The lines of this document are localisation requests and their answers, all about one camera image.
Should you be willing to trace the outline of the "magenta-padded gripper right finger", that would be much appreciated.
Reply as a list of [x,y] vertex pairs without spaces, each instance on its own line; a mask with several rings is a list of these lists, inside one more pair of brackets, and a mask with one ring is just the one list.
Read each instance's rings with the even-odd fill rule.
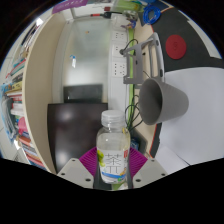
[[144,187],[166,175],[167,172],[155,159],[147,159],[136,149],[130,149],[127,177],[129,189]]

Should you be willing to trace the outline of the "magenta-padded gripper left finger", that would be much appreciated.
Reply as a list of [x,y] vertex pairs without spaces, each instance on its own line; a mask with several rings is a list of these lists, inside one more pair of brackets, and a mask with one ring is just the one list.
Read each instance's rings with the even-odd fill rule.
[[80,158],[71,158],[58,176],[80,187],[93,189],[98,181],[97,148],[90,149]]

